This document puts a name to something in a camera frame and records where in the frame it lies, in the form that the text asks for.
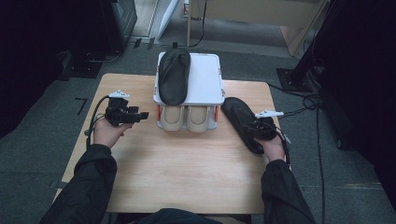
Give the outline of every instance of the black sleeve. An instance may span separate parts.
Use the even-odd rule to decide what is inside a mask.
[[[110,148],[91,145],[40,223],[100,223],[117,173]]]
[[[316,223],[297,181],[282,160],[271,161],[262,175],[266,224]]]

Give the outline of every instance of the person's arm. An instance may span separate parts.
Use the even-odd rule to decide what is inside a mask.
[[[262,144],[264,156],[269,161],[262,175],[264,222],[316,223],[293,173],[284,162],[285,153],[280,138],[277,136],[271,141],[256,141]]]
[[[40,223],[100,223],[113,190],[117,163],[110,149],[132,124],[113,127],[98,120],[93,145],[79,159],[75,175]]]

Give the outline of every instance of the black jacket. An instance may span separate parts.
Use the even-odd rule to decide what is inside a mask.
[[[40,223],[101,223],[113,190],[117,163],[108,147],[91,145],[75,167],[75,175]],[[315,223],[289,166],[270,162],[262,175],[265,223]],[[218,223],[193,213],[163,209],[139,221],[160,223]]]

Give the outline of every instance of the black shoe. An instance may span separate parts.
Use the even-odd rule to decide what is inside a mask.
[[[189,86],[191,56],[184,49],[165,52],[158,68],[158,91],[166,105],[181,105]]]
[[[236,129],[247,148],[256,154],[264,153],[262,145],[254,140],[248,129],[248,125],[256,120],[248,105],[236,97],[227,97],[221,106],[221,110]]]

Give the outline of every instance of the wooden table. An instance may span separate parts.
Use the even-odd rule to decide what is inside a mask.
[[[214,131],[166,132],[158,128],[152,98],[154,80],[155,76],[103,76],[63,182],[70,181],[86,150],[84,131],[96,104],[120,89],[131,94],[128,106],[138,105],[139,112],[148,111],[149,117],[125,132],[112,148],[119,170],[107,212],[152,213],[173,207],[198,214],[261,214],[262,157],[248,151],[222,112]],[[274,109],[264,82],[224,80],[224,90],[226,97],[242,99],[255,113]],[[106,107],[104,101],[98,113],[104,113]]]
[[[291,56],[304,42],[308,32],[323,20],[329,0],[211,0],[207,19],[264,23],[280,26]],[[191,17],[204,16],[205,0],[190,0],[187,46],[190,45]]]

